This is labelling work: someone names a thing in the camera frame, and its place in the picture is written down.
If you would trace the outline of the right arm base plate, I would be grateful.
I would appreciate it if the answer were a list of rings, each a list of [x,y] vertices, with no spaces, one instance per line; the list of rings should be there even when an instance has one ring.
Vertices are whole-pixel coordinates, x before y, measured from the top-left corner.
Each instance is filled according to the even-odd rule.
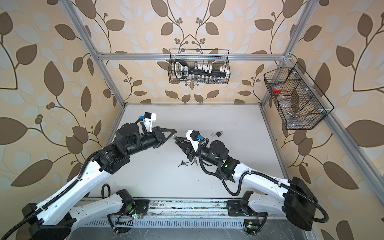
[[[253,211],[248,205],[238,200],[228,200],[227,210],[230,217],[265,217],[266,213]]]

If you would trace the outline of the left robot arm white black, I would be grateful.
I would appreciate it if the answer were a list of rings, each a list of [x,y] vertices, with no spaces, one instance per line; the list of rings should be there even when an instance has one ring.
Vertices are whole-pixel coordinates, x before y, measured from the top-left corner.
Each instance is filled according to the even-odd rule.
[[[2,238],[8,239],[28,224],[32,240],[65,240],[82,224],[122,211],[133,201],[126,190],[85,206],[76,207],[76,204],[94,187],[129,163],[132,155],[149,148],[159,148],[175,133],[174,129],[159,126],[148,130],[141,120],[124,124],[116,131],[113,142],[91,154],[78,175],[64,187],[38,204],[26,205],[23,208],[24,219]]]

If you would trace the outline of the black padlock shackle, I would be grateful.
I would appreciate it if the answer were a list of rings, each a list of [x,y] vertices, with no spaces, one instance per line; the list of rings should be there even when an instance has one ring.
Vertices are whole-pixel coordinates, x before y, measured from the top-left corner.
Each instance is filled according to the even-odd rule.
[[[218,132],[212,133],[211,136],[212,137],[220,137],[222,134],[223,134],[223,131],[218,131]]]

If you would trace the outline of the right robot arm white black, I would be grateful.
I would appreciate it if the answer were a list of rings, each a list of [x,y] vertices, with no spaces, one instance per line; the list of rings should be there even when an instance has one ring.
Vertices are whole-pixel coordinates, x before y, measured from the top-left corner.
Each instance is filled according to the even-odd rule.
[[[175,140],[188,160],[198,159],[203,172],[219,179],[231,196],[237,197],[242,186],[247,185],[275,199],[274,203],[263,202],[254,192],[247,191],[242,198],[242,210],[247,215],[285,215],[289,222],[305,231],[311,231],[313,223],[329,221],[326,210],[300,178],[281,179],[256,171],[232,158],[221,141],[209,144],[208,139],[201,136],[196,141],[178,137]]]

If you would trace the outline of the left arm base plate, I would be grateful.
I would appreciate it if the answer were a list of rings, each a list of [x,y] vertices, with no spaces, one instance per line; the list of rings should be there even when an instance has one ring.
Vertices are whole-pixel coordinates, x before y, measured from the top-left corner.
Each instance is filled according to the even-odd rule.
[[[134,199],[132,202],[128,204],[124,204],[121,210],[117,213],[112,214],[113,216],[121,216],[121,215],[146,215],[149,210],[150,200],[148,199]]]

